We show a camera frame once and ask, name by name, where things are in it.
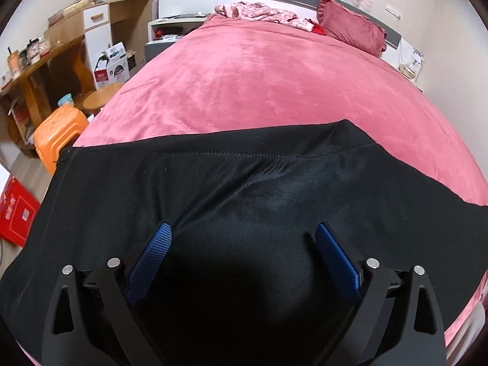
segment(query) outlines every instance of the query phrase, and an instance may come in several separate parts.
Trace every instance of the drawer handle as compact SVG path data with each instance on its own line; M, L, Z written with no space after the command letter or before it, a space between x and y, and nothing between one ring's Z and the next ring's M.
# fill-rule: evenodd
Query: drawer handle
M96 15L91 16L92 21L102 19L103 18L103 13L97 13Z

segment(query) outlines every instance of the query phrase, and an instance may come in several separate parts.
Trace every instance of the crumpled blanket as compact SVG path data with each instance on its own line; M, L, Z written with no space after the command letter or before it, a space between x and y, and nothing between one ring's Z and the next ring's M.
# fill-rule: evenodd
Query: crumpled blanket
M297 17L295 12L271 8L264 3L240 1L238 3L222 4L215 7L215 12L227 18L275 22L309 32L313 29L313 24L306 19Z

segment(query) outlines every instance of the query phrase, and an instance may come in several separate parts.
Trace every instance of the red box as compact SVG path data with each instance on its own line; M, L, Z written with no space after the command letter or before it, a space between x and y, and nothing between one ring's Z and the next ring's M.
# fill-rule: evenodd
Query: red box
M0 237L24 246L39 202L10 175L0 198Z

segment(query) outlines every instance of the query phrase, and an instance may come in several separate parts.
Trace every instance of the barcode label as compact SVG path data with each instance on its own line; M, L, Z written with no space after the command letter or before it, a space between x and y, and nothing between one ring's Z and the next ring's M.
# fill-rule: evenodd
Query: barcode label
M27 209L24 209L24 213L22 213L22 220L27 221L29 218L29 211Z

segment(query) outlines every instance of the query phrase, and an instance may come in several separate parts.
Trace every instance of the orange plastic stool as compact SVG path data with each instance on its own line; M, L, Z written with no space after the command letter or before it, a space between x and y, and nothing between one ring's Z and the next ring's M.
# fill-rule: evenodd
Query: orange plastic stool
M56 170L60 150L76 135L80 135L89 122L85 115L67 104L56 109L34 131L37 154L50 174Z

